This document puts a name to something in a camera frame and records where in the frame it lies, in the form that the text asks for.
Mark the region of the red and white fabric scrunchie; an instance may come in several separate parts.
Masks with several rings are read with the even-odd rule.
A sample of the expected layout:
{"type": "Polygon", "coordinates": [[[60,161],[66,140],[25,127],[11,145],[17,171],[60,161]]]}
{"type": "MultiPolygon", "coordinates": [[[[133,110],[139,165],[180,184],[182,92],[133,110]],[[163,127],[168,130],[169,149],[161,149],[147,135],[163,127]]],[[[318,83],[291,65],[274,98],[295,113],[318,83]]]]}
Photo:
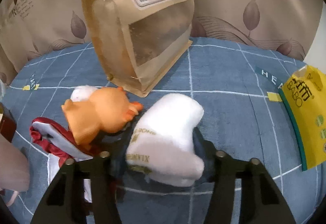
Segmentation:
{"type": "Polygon", "coordinates": [[[37,117],[33,119],[29,128],[33,143],[40,146],[46,153],[49,153],[47,161],[47,183],[50,184],[64,162],[72,158],[75,161],[86,161],[92,159],[102,151],[108,151],[112,157],[110,169],[111,175],[119,179],[122,177],[122,168],[116,158],[115,143],[119,141],[117,137],[101,131],[91,142],[91,148],[87,150],[81,145],[77,145],[72,132],[64,128],[61,124],[45,118],[37,117]]]}

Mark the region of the white sock with gold print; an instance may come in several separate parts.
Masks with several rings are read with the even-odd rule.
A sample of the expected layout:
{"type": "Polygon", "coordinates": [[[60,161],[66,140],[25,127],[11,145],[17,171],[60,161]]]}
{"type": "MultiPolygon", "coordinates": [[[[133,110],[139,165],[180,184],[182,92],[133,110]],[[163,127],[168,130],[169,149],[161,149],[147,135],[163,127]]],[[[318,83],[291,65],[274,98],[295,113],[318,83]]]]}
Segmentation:
{"type": "Polygon", "coordinates": [[[137,122],[126,151],[130,170],[176,187],[190,187],[204,171],[195,154],[193,130],[203,107],[184,94],[164,95],[137,122]]]}

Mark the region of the pink ceramic mug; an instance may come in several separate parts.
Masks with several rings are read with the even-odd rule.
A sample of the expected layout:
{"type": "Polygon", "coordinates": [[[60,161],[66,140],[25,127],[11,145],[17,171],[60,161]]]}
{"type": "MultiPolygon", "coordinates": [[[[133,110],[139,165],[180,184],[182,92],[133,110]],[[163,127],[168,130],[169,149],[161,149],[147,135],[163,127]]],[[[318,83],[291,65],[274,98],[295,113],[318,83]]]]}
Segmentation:
{"type": "Polygon", "coordinates": [[[6,206],[11,206],[18,194],[26,192],[30,184],[29,165],[23,153],[0,135],[1,190],[12,190],[13,194],[6,206]]]}

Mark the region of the gold and red toffee tin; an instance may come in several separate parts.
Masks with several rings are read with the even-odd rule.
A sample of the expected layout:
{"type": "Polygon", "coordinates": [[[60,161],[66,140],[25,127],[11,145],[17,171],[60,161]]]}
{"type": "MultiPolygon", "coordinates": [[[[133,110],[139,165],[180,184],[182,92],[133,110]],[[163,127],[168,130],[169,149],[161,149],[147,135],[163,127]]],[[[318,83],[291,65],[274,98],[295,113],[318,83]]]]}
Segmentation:
{"type": "Polygon", "coordinates": [[[16,122],[2,103],[0,103],[0,114],[0,133],[7,141],[12,142],[17,127],[16,122]]]}

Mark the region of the orange rubber toy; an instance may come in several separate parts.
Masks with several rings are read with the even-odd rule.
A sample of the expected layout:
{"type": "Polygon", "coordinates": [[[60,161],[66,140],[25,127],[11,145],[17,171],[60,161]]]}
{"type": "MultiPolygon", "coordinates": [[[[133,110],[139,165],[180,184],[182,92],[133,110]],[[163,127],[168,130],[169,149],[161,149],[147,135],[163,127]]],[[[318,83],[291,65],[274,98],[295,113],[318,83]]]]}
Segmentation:
{"type": "Polygon", "coordinates": [[[139,102],[130,102],[122,87],[76,87],[61,105],[77,145],[86,148],[103,131],[114,134],[142,111],[139,102]]]}

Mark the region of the yellow tissue pack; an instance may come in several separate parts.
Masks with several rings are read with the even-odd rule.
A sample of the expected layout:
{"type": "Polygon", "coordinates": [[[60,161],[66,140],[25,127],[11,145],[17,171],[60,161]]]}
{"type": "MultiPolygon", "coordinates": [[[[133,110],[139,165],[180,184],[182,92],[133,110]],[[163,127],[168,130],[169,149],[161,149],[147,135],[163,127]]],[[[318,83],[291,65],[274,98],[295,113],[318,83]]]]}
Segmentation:
{"type": "Polygon", "coordinates": [[[325,74],[305,65],[279,93],[296,134],[302,170],[325,162],[325,74]]]}

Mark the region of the blue checked tablecloth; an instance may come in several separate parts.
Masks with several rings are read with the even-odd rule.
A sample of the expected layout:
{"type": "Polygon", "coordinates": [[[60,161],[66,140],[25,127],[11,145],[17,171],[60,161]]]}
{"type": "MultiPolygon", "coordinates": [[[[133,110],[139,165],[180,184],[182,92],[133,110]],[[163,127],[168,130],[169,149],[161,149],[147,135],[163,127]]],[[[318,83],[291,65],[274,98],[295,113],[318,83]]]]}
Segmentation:
{"type": "MultiPolygon", "coordinates": [[[[234,158],[264,161],[297,223],[307,223],[325,196],[325,165],[301,168],[296,136],[284,105],[268,99],[273,84],[255,74],[256,67],[286,80],[301,68],[299,60],[278,52],[212,38],[193,44],[154,90],[140,99],[145,108],[165,94],[180,92],[204,108],[199,129],[205,139],[234,158]]],[[[36,117],[62,126],[61,105],[80,85],[108,86],[91,43],[37,57],[26,64],[6,90],[3,104],[17,122],[13,144],[28,158],[29,190],[9,208],[20,223],[29,223],[47,189],[48,154],[29,134],[36,117]]],[[[118,210],[123,223],[202,223],[212,184],[177,189],[127,171],[120,186],[118,210]]]]}

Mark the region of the beige leaf print curtain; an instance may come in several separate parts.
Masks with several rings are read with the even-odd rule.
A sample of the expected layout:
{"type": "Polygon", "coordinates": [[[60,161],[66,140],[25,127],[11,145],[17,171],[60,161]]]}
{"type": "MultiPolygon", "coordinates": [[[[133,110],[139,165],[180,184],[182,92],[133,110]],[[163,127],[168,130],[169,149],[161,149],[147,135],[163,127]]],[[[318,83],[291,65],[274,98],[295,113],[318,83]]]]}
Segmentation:
{"type": "MultiPolygon", "coordinates": [[[[237,41],[321,68],[325,0],[195,0],[193,37],[237,41]]],[[[81,0],[1,0],[1,82],[27,61],[90,41],[81,0]]]]}

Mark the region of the brown kraft snack bag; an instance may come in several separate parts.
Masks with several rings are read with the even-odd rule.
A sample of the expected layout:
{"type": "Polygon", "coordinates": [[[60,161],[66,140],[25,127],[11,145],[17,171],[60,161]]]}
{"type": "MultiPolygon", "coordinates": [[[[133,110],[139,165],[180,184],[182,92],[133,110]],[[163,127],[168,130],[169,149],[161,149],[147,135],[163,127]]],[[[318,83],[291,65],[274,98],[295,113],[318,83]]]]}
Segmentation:
{"type": "Polygon", "coordinates": [[[194,0],[82,0],[99,62],[144,98],[191,45],[194,0]]]}

